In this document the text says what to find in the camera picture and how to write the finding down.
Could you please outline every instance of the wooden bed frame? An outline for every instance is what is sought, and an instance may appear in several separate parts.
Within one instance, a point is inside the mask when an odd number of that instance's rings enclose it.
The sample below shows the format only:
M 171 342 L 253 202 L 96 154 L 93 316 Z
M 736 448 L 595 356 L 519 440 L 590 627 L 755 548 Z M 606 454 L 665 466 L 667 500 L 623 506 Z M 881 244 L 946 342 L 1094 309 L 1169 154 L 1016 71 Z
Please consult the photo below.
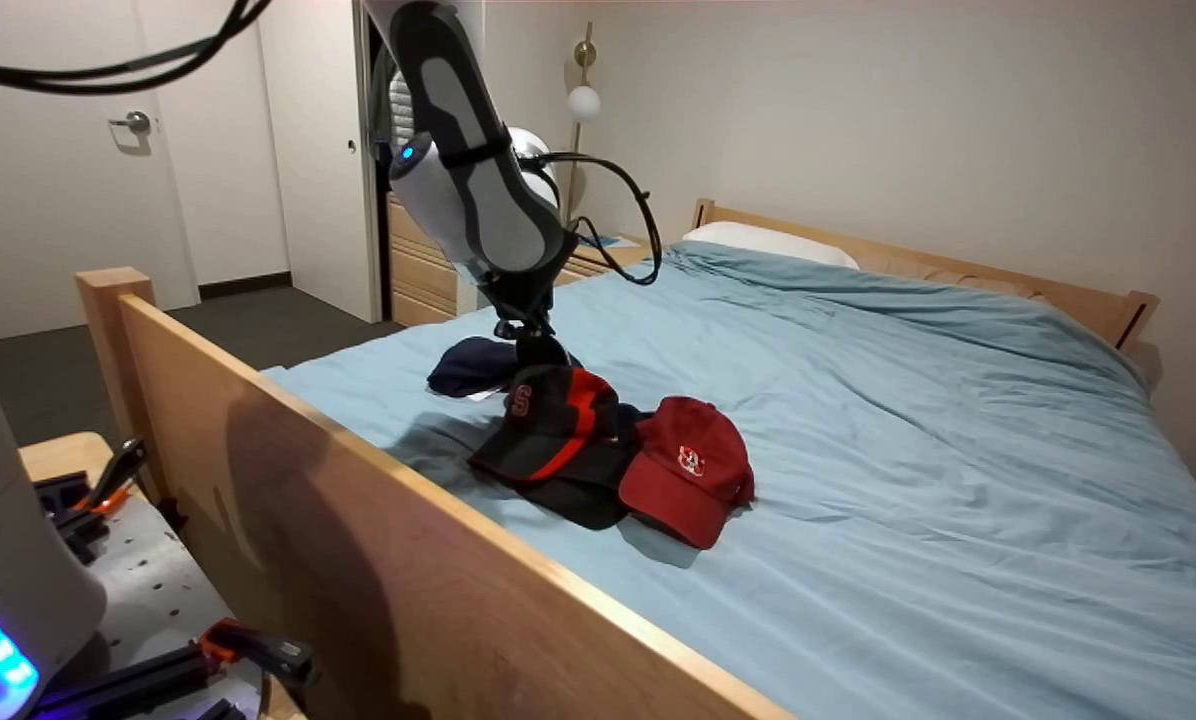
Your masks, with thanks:
M 1046 297 L 1125 342 L 1146 297 L 845 239 L 858 265 Z M 150 303 L 131 268 L 78 297 L 145 489 L 237 615 L 313 644 L 313 714 L 783 714 L 780 703 L 541 557 L 438 484 L 284 395 Z

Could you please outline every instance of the bed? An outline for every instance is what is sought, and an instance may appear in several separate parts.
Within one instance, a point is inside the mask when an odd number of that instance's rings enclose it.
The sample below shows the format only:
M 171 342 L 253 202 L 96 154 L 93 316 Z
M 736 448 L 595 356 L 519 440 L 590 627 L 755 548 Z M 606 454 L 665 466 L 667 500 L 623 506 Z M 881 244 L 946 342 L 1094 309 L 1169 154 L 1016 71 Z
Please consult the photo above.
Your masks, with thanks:
M 425 370 L 482 311 L 258 370 L 141 270 L 78 297 L 147 492 L 240 615 L 315 647 L 313 714 L 1196 714 L 1196 484 L 1114 350 L 1153 297 L 721 202 L 693 237 L 555 324 L 623 399 L 740 423 L 755 502 L 711 550 L 468 474 L 501 399 Z

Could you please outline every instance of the red cap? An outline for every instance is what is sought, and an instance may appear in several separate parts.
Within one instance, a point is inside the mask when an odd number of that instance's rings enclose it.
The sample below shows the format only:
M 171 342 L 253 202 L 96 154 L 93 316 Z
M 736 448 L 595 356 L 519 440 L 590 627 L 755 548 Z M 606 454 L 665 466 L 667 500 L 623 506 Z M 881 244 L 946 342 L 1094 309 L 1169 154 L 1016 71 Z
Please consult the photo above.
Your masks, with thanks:
M 618 500 L 680 534 L 711 548 L 727 511 L 755 492 L 742 437 L 711 402 L 667 395 L 638 423 L 638 454 L 633 459 Z

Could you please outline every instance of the white pillow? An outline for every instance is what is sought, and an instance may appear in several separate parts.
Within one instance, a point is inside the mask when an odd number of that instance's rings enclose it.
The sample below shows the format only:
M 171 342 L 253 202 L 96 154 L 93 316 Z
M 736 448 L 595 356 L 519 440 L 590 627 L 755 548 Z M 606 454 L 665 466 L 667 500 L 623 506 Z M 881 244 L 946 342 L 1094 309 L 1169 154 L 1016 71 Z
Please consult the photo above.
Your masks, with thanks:
M 845 248 L 755 225 L 700 225 L 685 239 L 727 244 L 762 254 L 796 254 L 809 265 L 858 268 Z

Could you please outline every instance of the cable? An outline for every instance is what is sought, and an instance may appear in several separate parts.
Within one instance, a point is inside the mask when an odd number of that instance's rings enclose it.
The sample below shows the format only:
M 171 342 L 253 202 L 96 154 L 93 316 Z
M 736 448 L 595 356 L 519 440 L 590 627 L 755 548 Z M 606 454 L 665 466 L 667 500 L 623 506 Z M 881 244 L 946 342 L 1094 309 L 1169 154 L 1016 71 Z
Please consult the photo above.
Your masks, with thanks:
M 653 209 L 647 209 L 647 191 L 633 178 L 633 170 L 623 170 L 618 163 L 605 158 L 605 154 L 587 154 L 587 150 L 544 150 L 544 154 L 530 154 L 524 158 L 524 167 L 548 167 L 548 163 L 595 163 L 611 174 L 618 174 L 626 184 L 626 191 L 635 196 L 635 209 L 638 209 L 638 220 L 644 220 L 644 230 L 647 230 L 647 250 L 653 250 L 653 268 L 644 275 L 633 275 L 616 254 L 606 254 L 590 217 L 581 217 L 576 225 L 585 225 L 590 230 L 590 248 L 605 254 L 605 265 L 611 270 L 618 270 L 626 282 L 653 282 L 660 280 L 660 268 L 665 268 L 665 239 L 660 239 L 660 225 L 653 220 Z
M 268 3 L 272 0 L 233 0 L 226 18 L 212 34 L 181 44 L 181 46 L 163 46 L 150 56 L 118 58 L 118 65 L 98 65 L 98 66 L 11 66 L 11 65 L 0 65 L 0 83 L 22 88 L 22 93 L 51 93 L 51 94 L 147 93 L 147 88 L 171 83 L 171 80 L 195 71 L 198 65 L 207 65 L 233 34 L 240 34 L 256 15 L 264 15 Z

